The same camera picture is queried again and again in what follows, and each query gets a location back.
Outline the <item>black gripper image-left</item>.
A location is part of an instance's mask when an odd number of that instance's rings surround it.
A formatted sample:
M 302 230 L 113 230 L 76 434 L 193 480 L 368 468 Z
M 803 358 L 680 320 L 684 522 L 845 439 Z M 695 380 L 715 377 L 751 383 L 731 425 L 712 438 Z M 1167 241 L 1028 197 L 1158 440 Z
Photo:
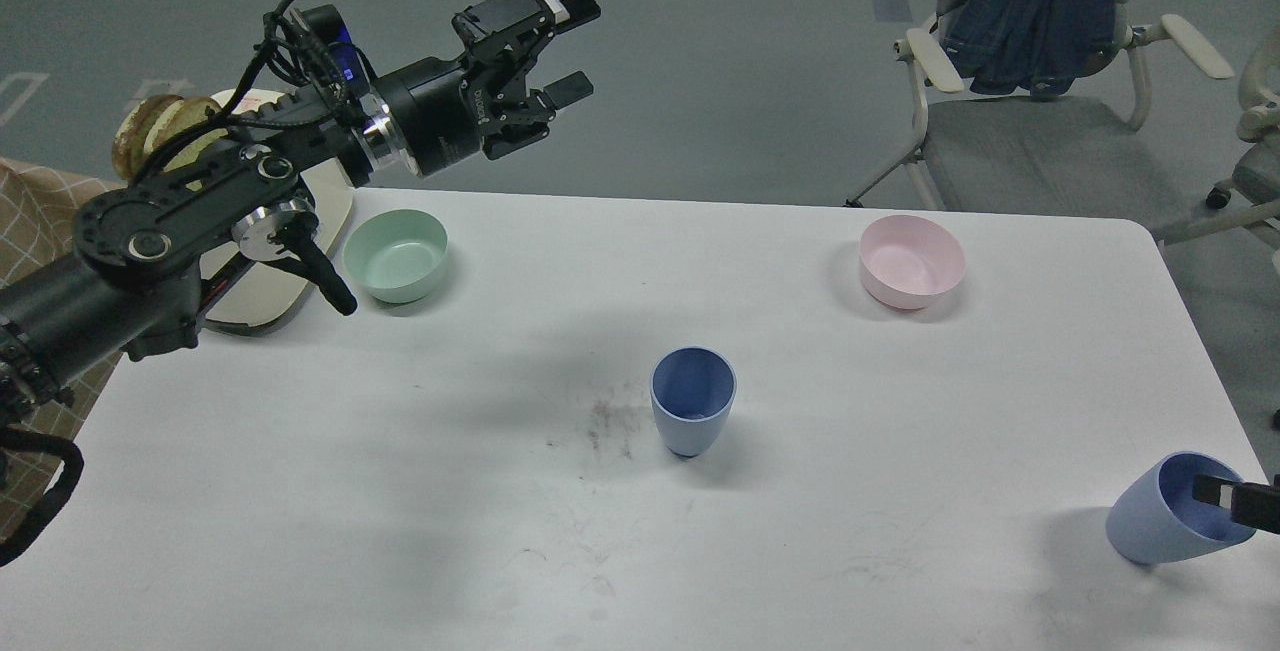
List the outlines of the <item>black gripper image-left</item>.
M 543 42 L 599 17 L 596 0 L 480 1 L 451 20 L 463 43 L 457 58 L 424 58 L 380 77 L 375 90 L 417 174 L 476 153 L 503 159 L 545 139 L 550 122 L 595 86 L 573 72 L 530 90 L 527 75 Z

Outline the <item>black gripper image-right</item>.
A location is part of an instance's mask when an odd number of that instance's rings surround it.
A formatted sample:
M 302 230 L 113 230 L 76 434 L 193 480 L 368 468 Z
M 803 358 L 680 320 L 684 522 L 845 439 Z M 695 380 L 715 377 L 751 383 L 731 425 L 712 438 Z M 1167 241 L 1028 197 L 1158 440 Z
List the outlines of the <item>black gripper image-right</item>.
M 1279 487 L 1276 483 L 1242 483 L 1217 475 L 1194 475 L 1192 498 L 1230 510 L 1231 522 L 1256 531 L 1279 535 Z

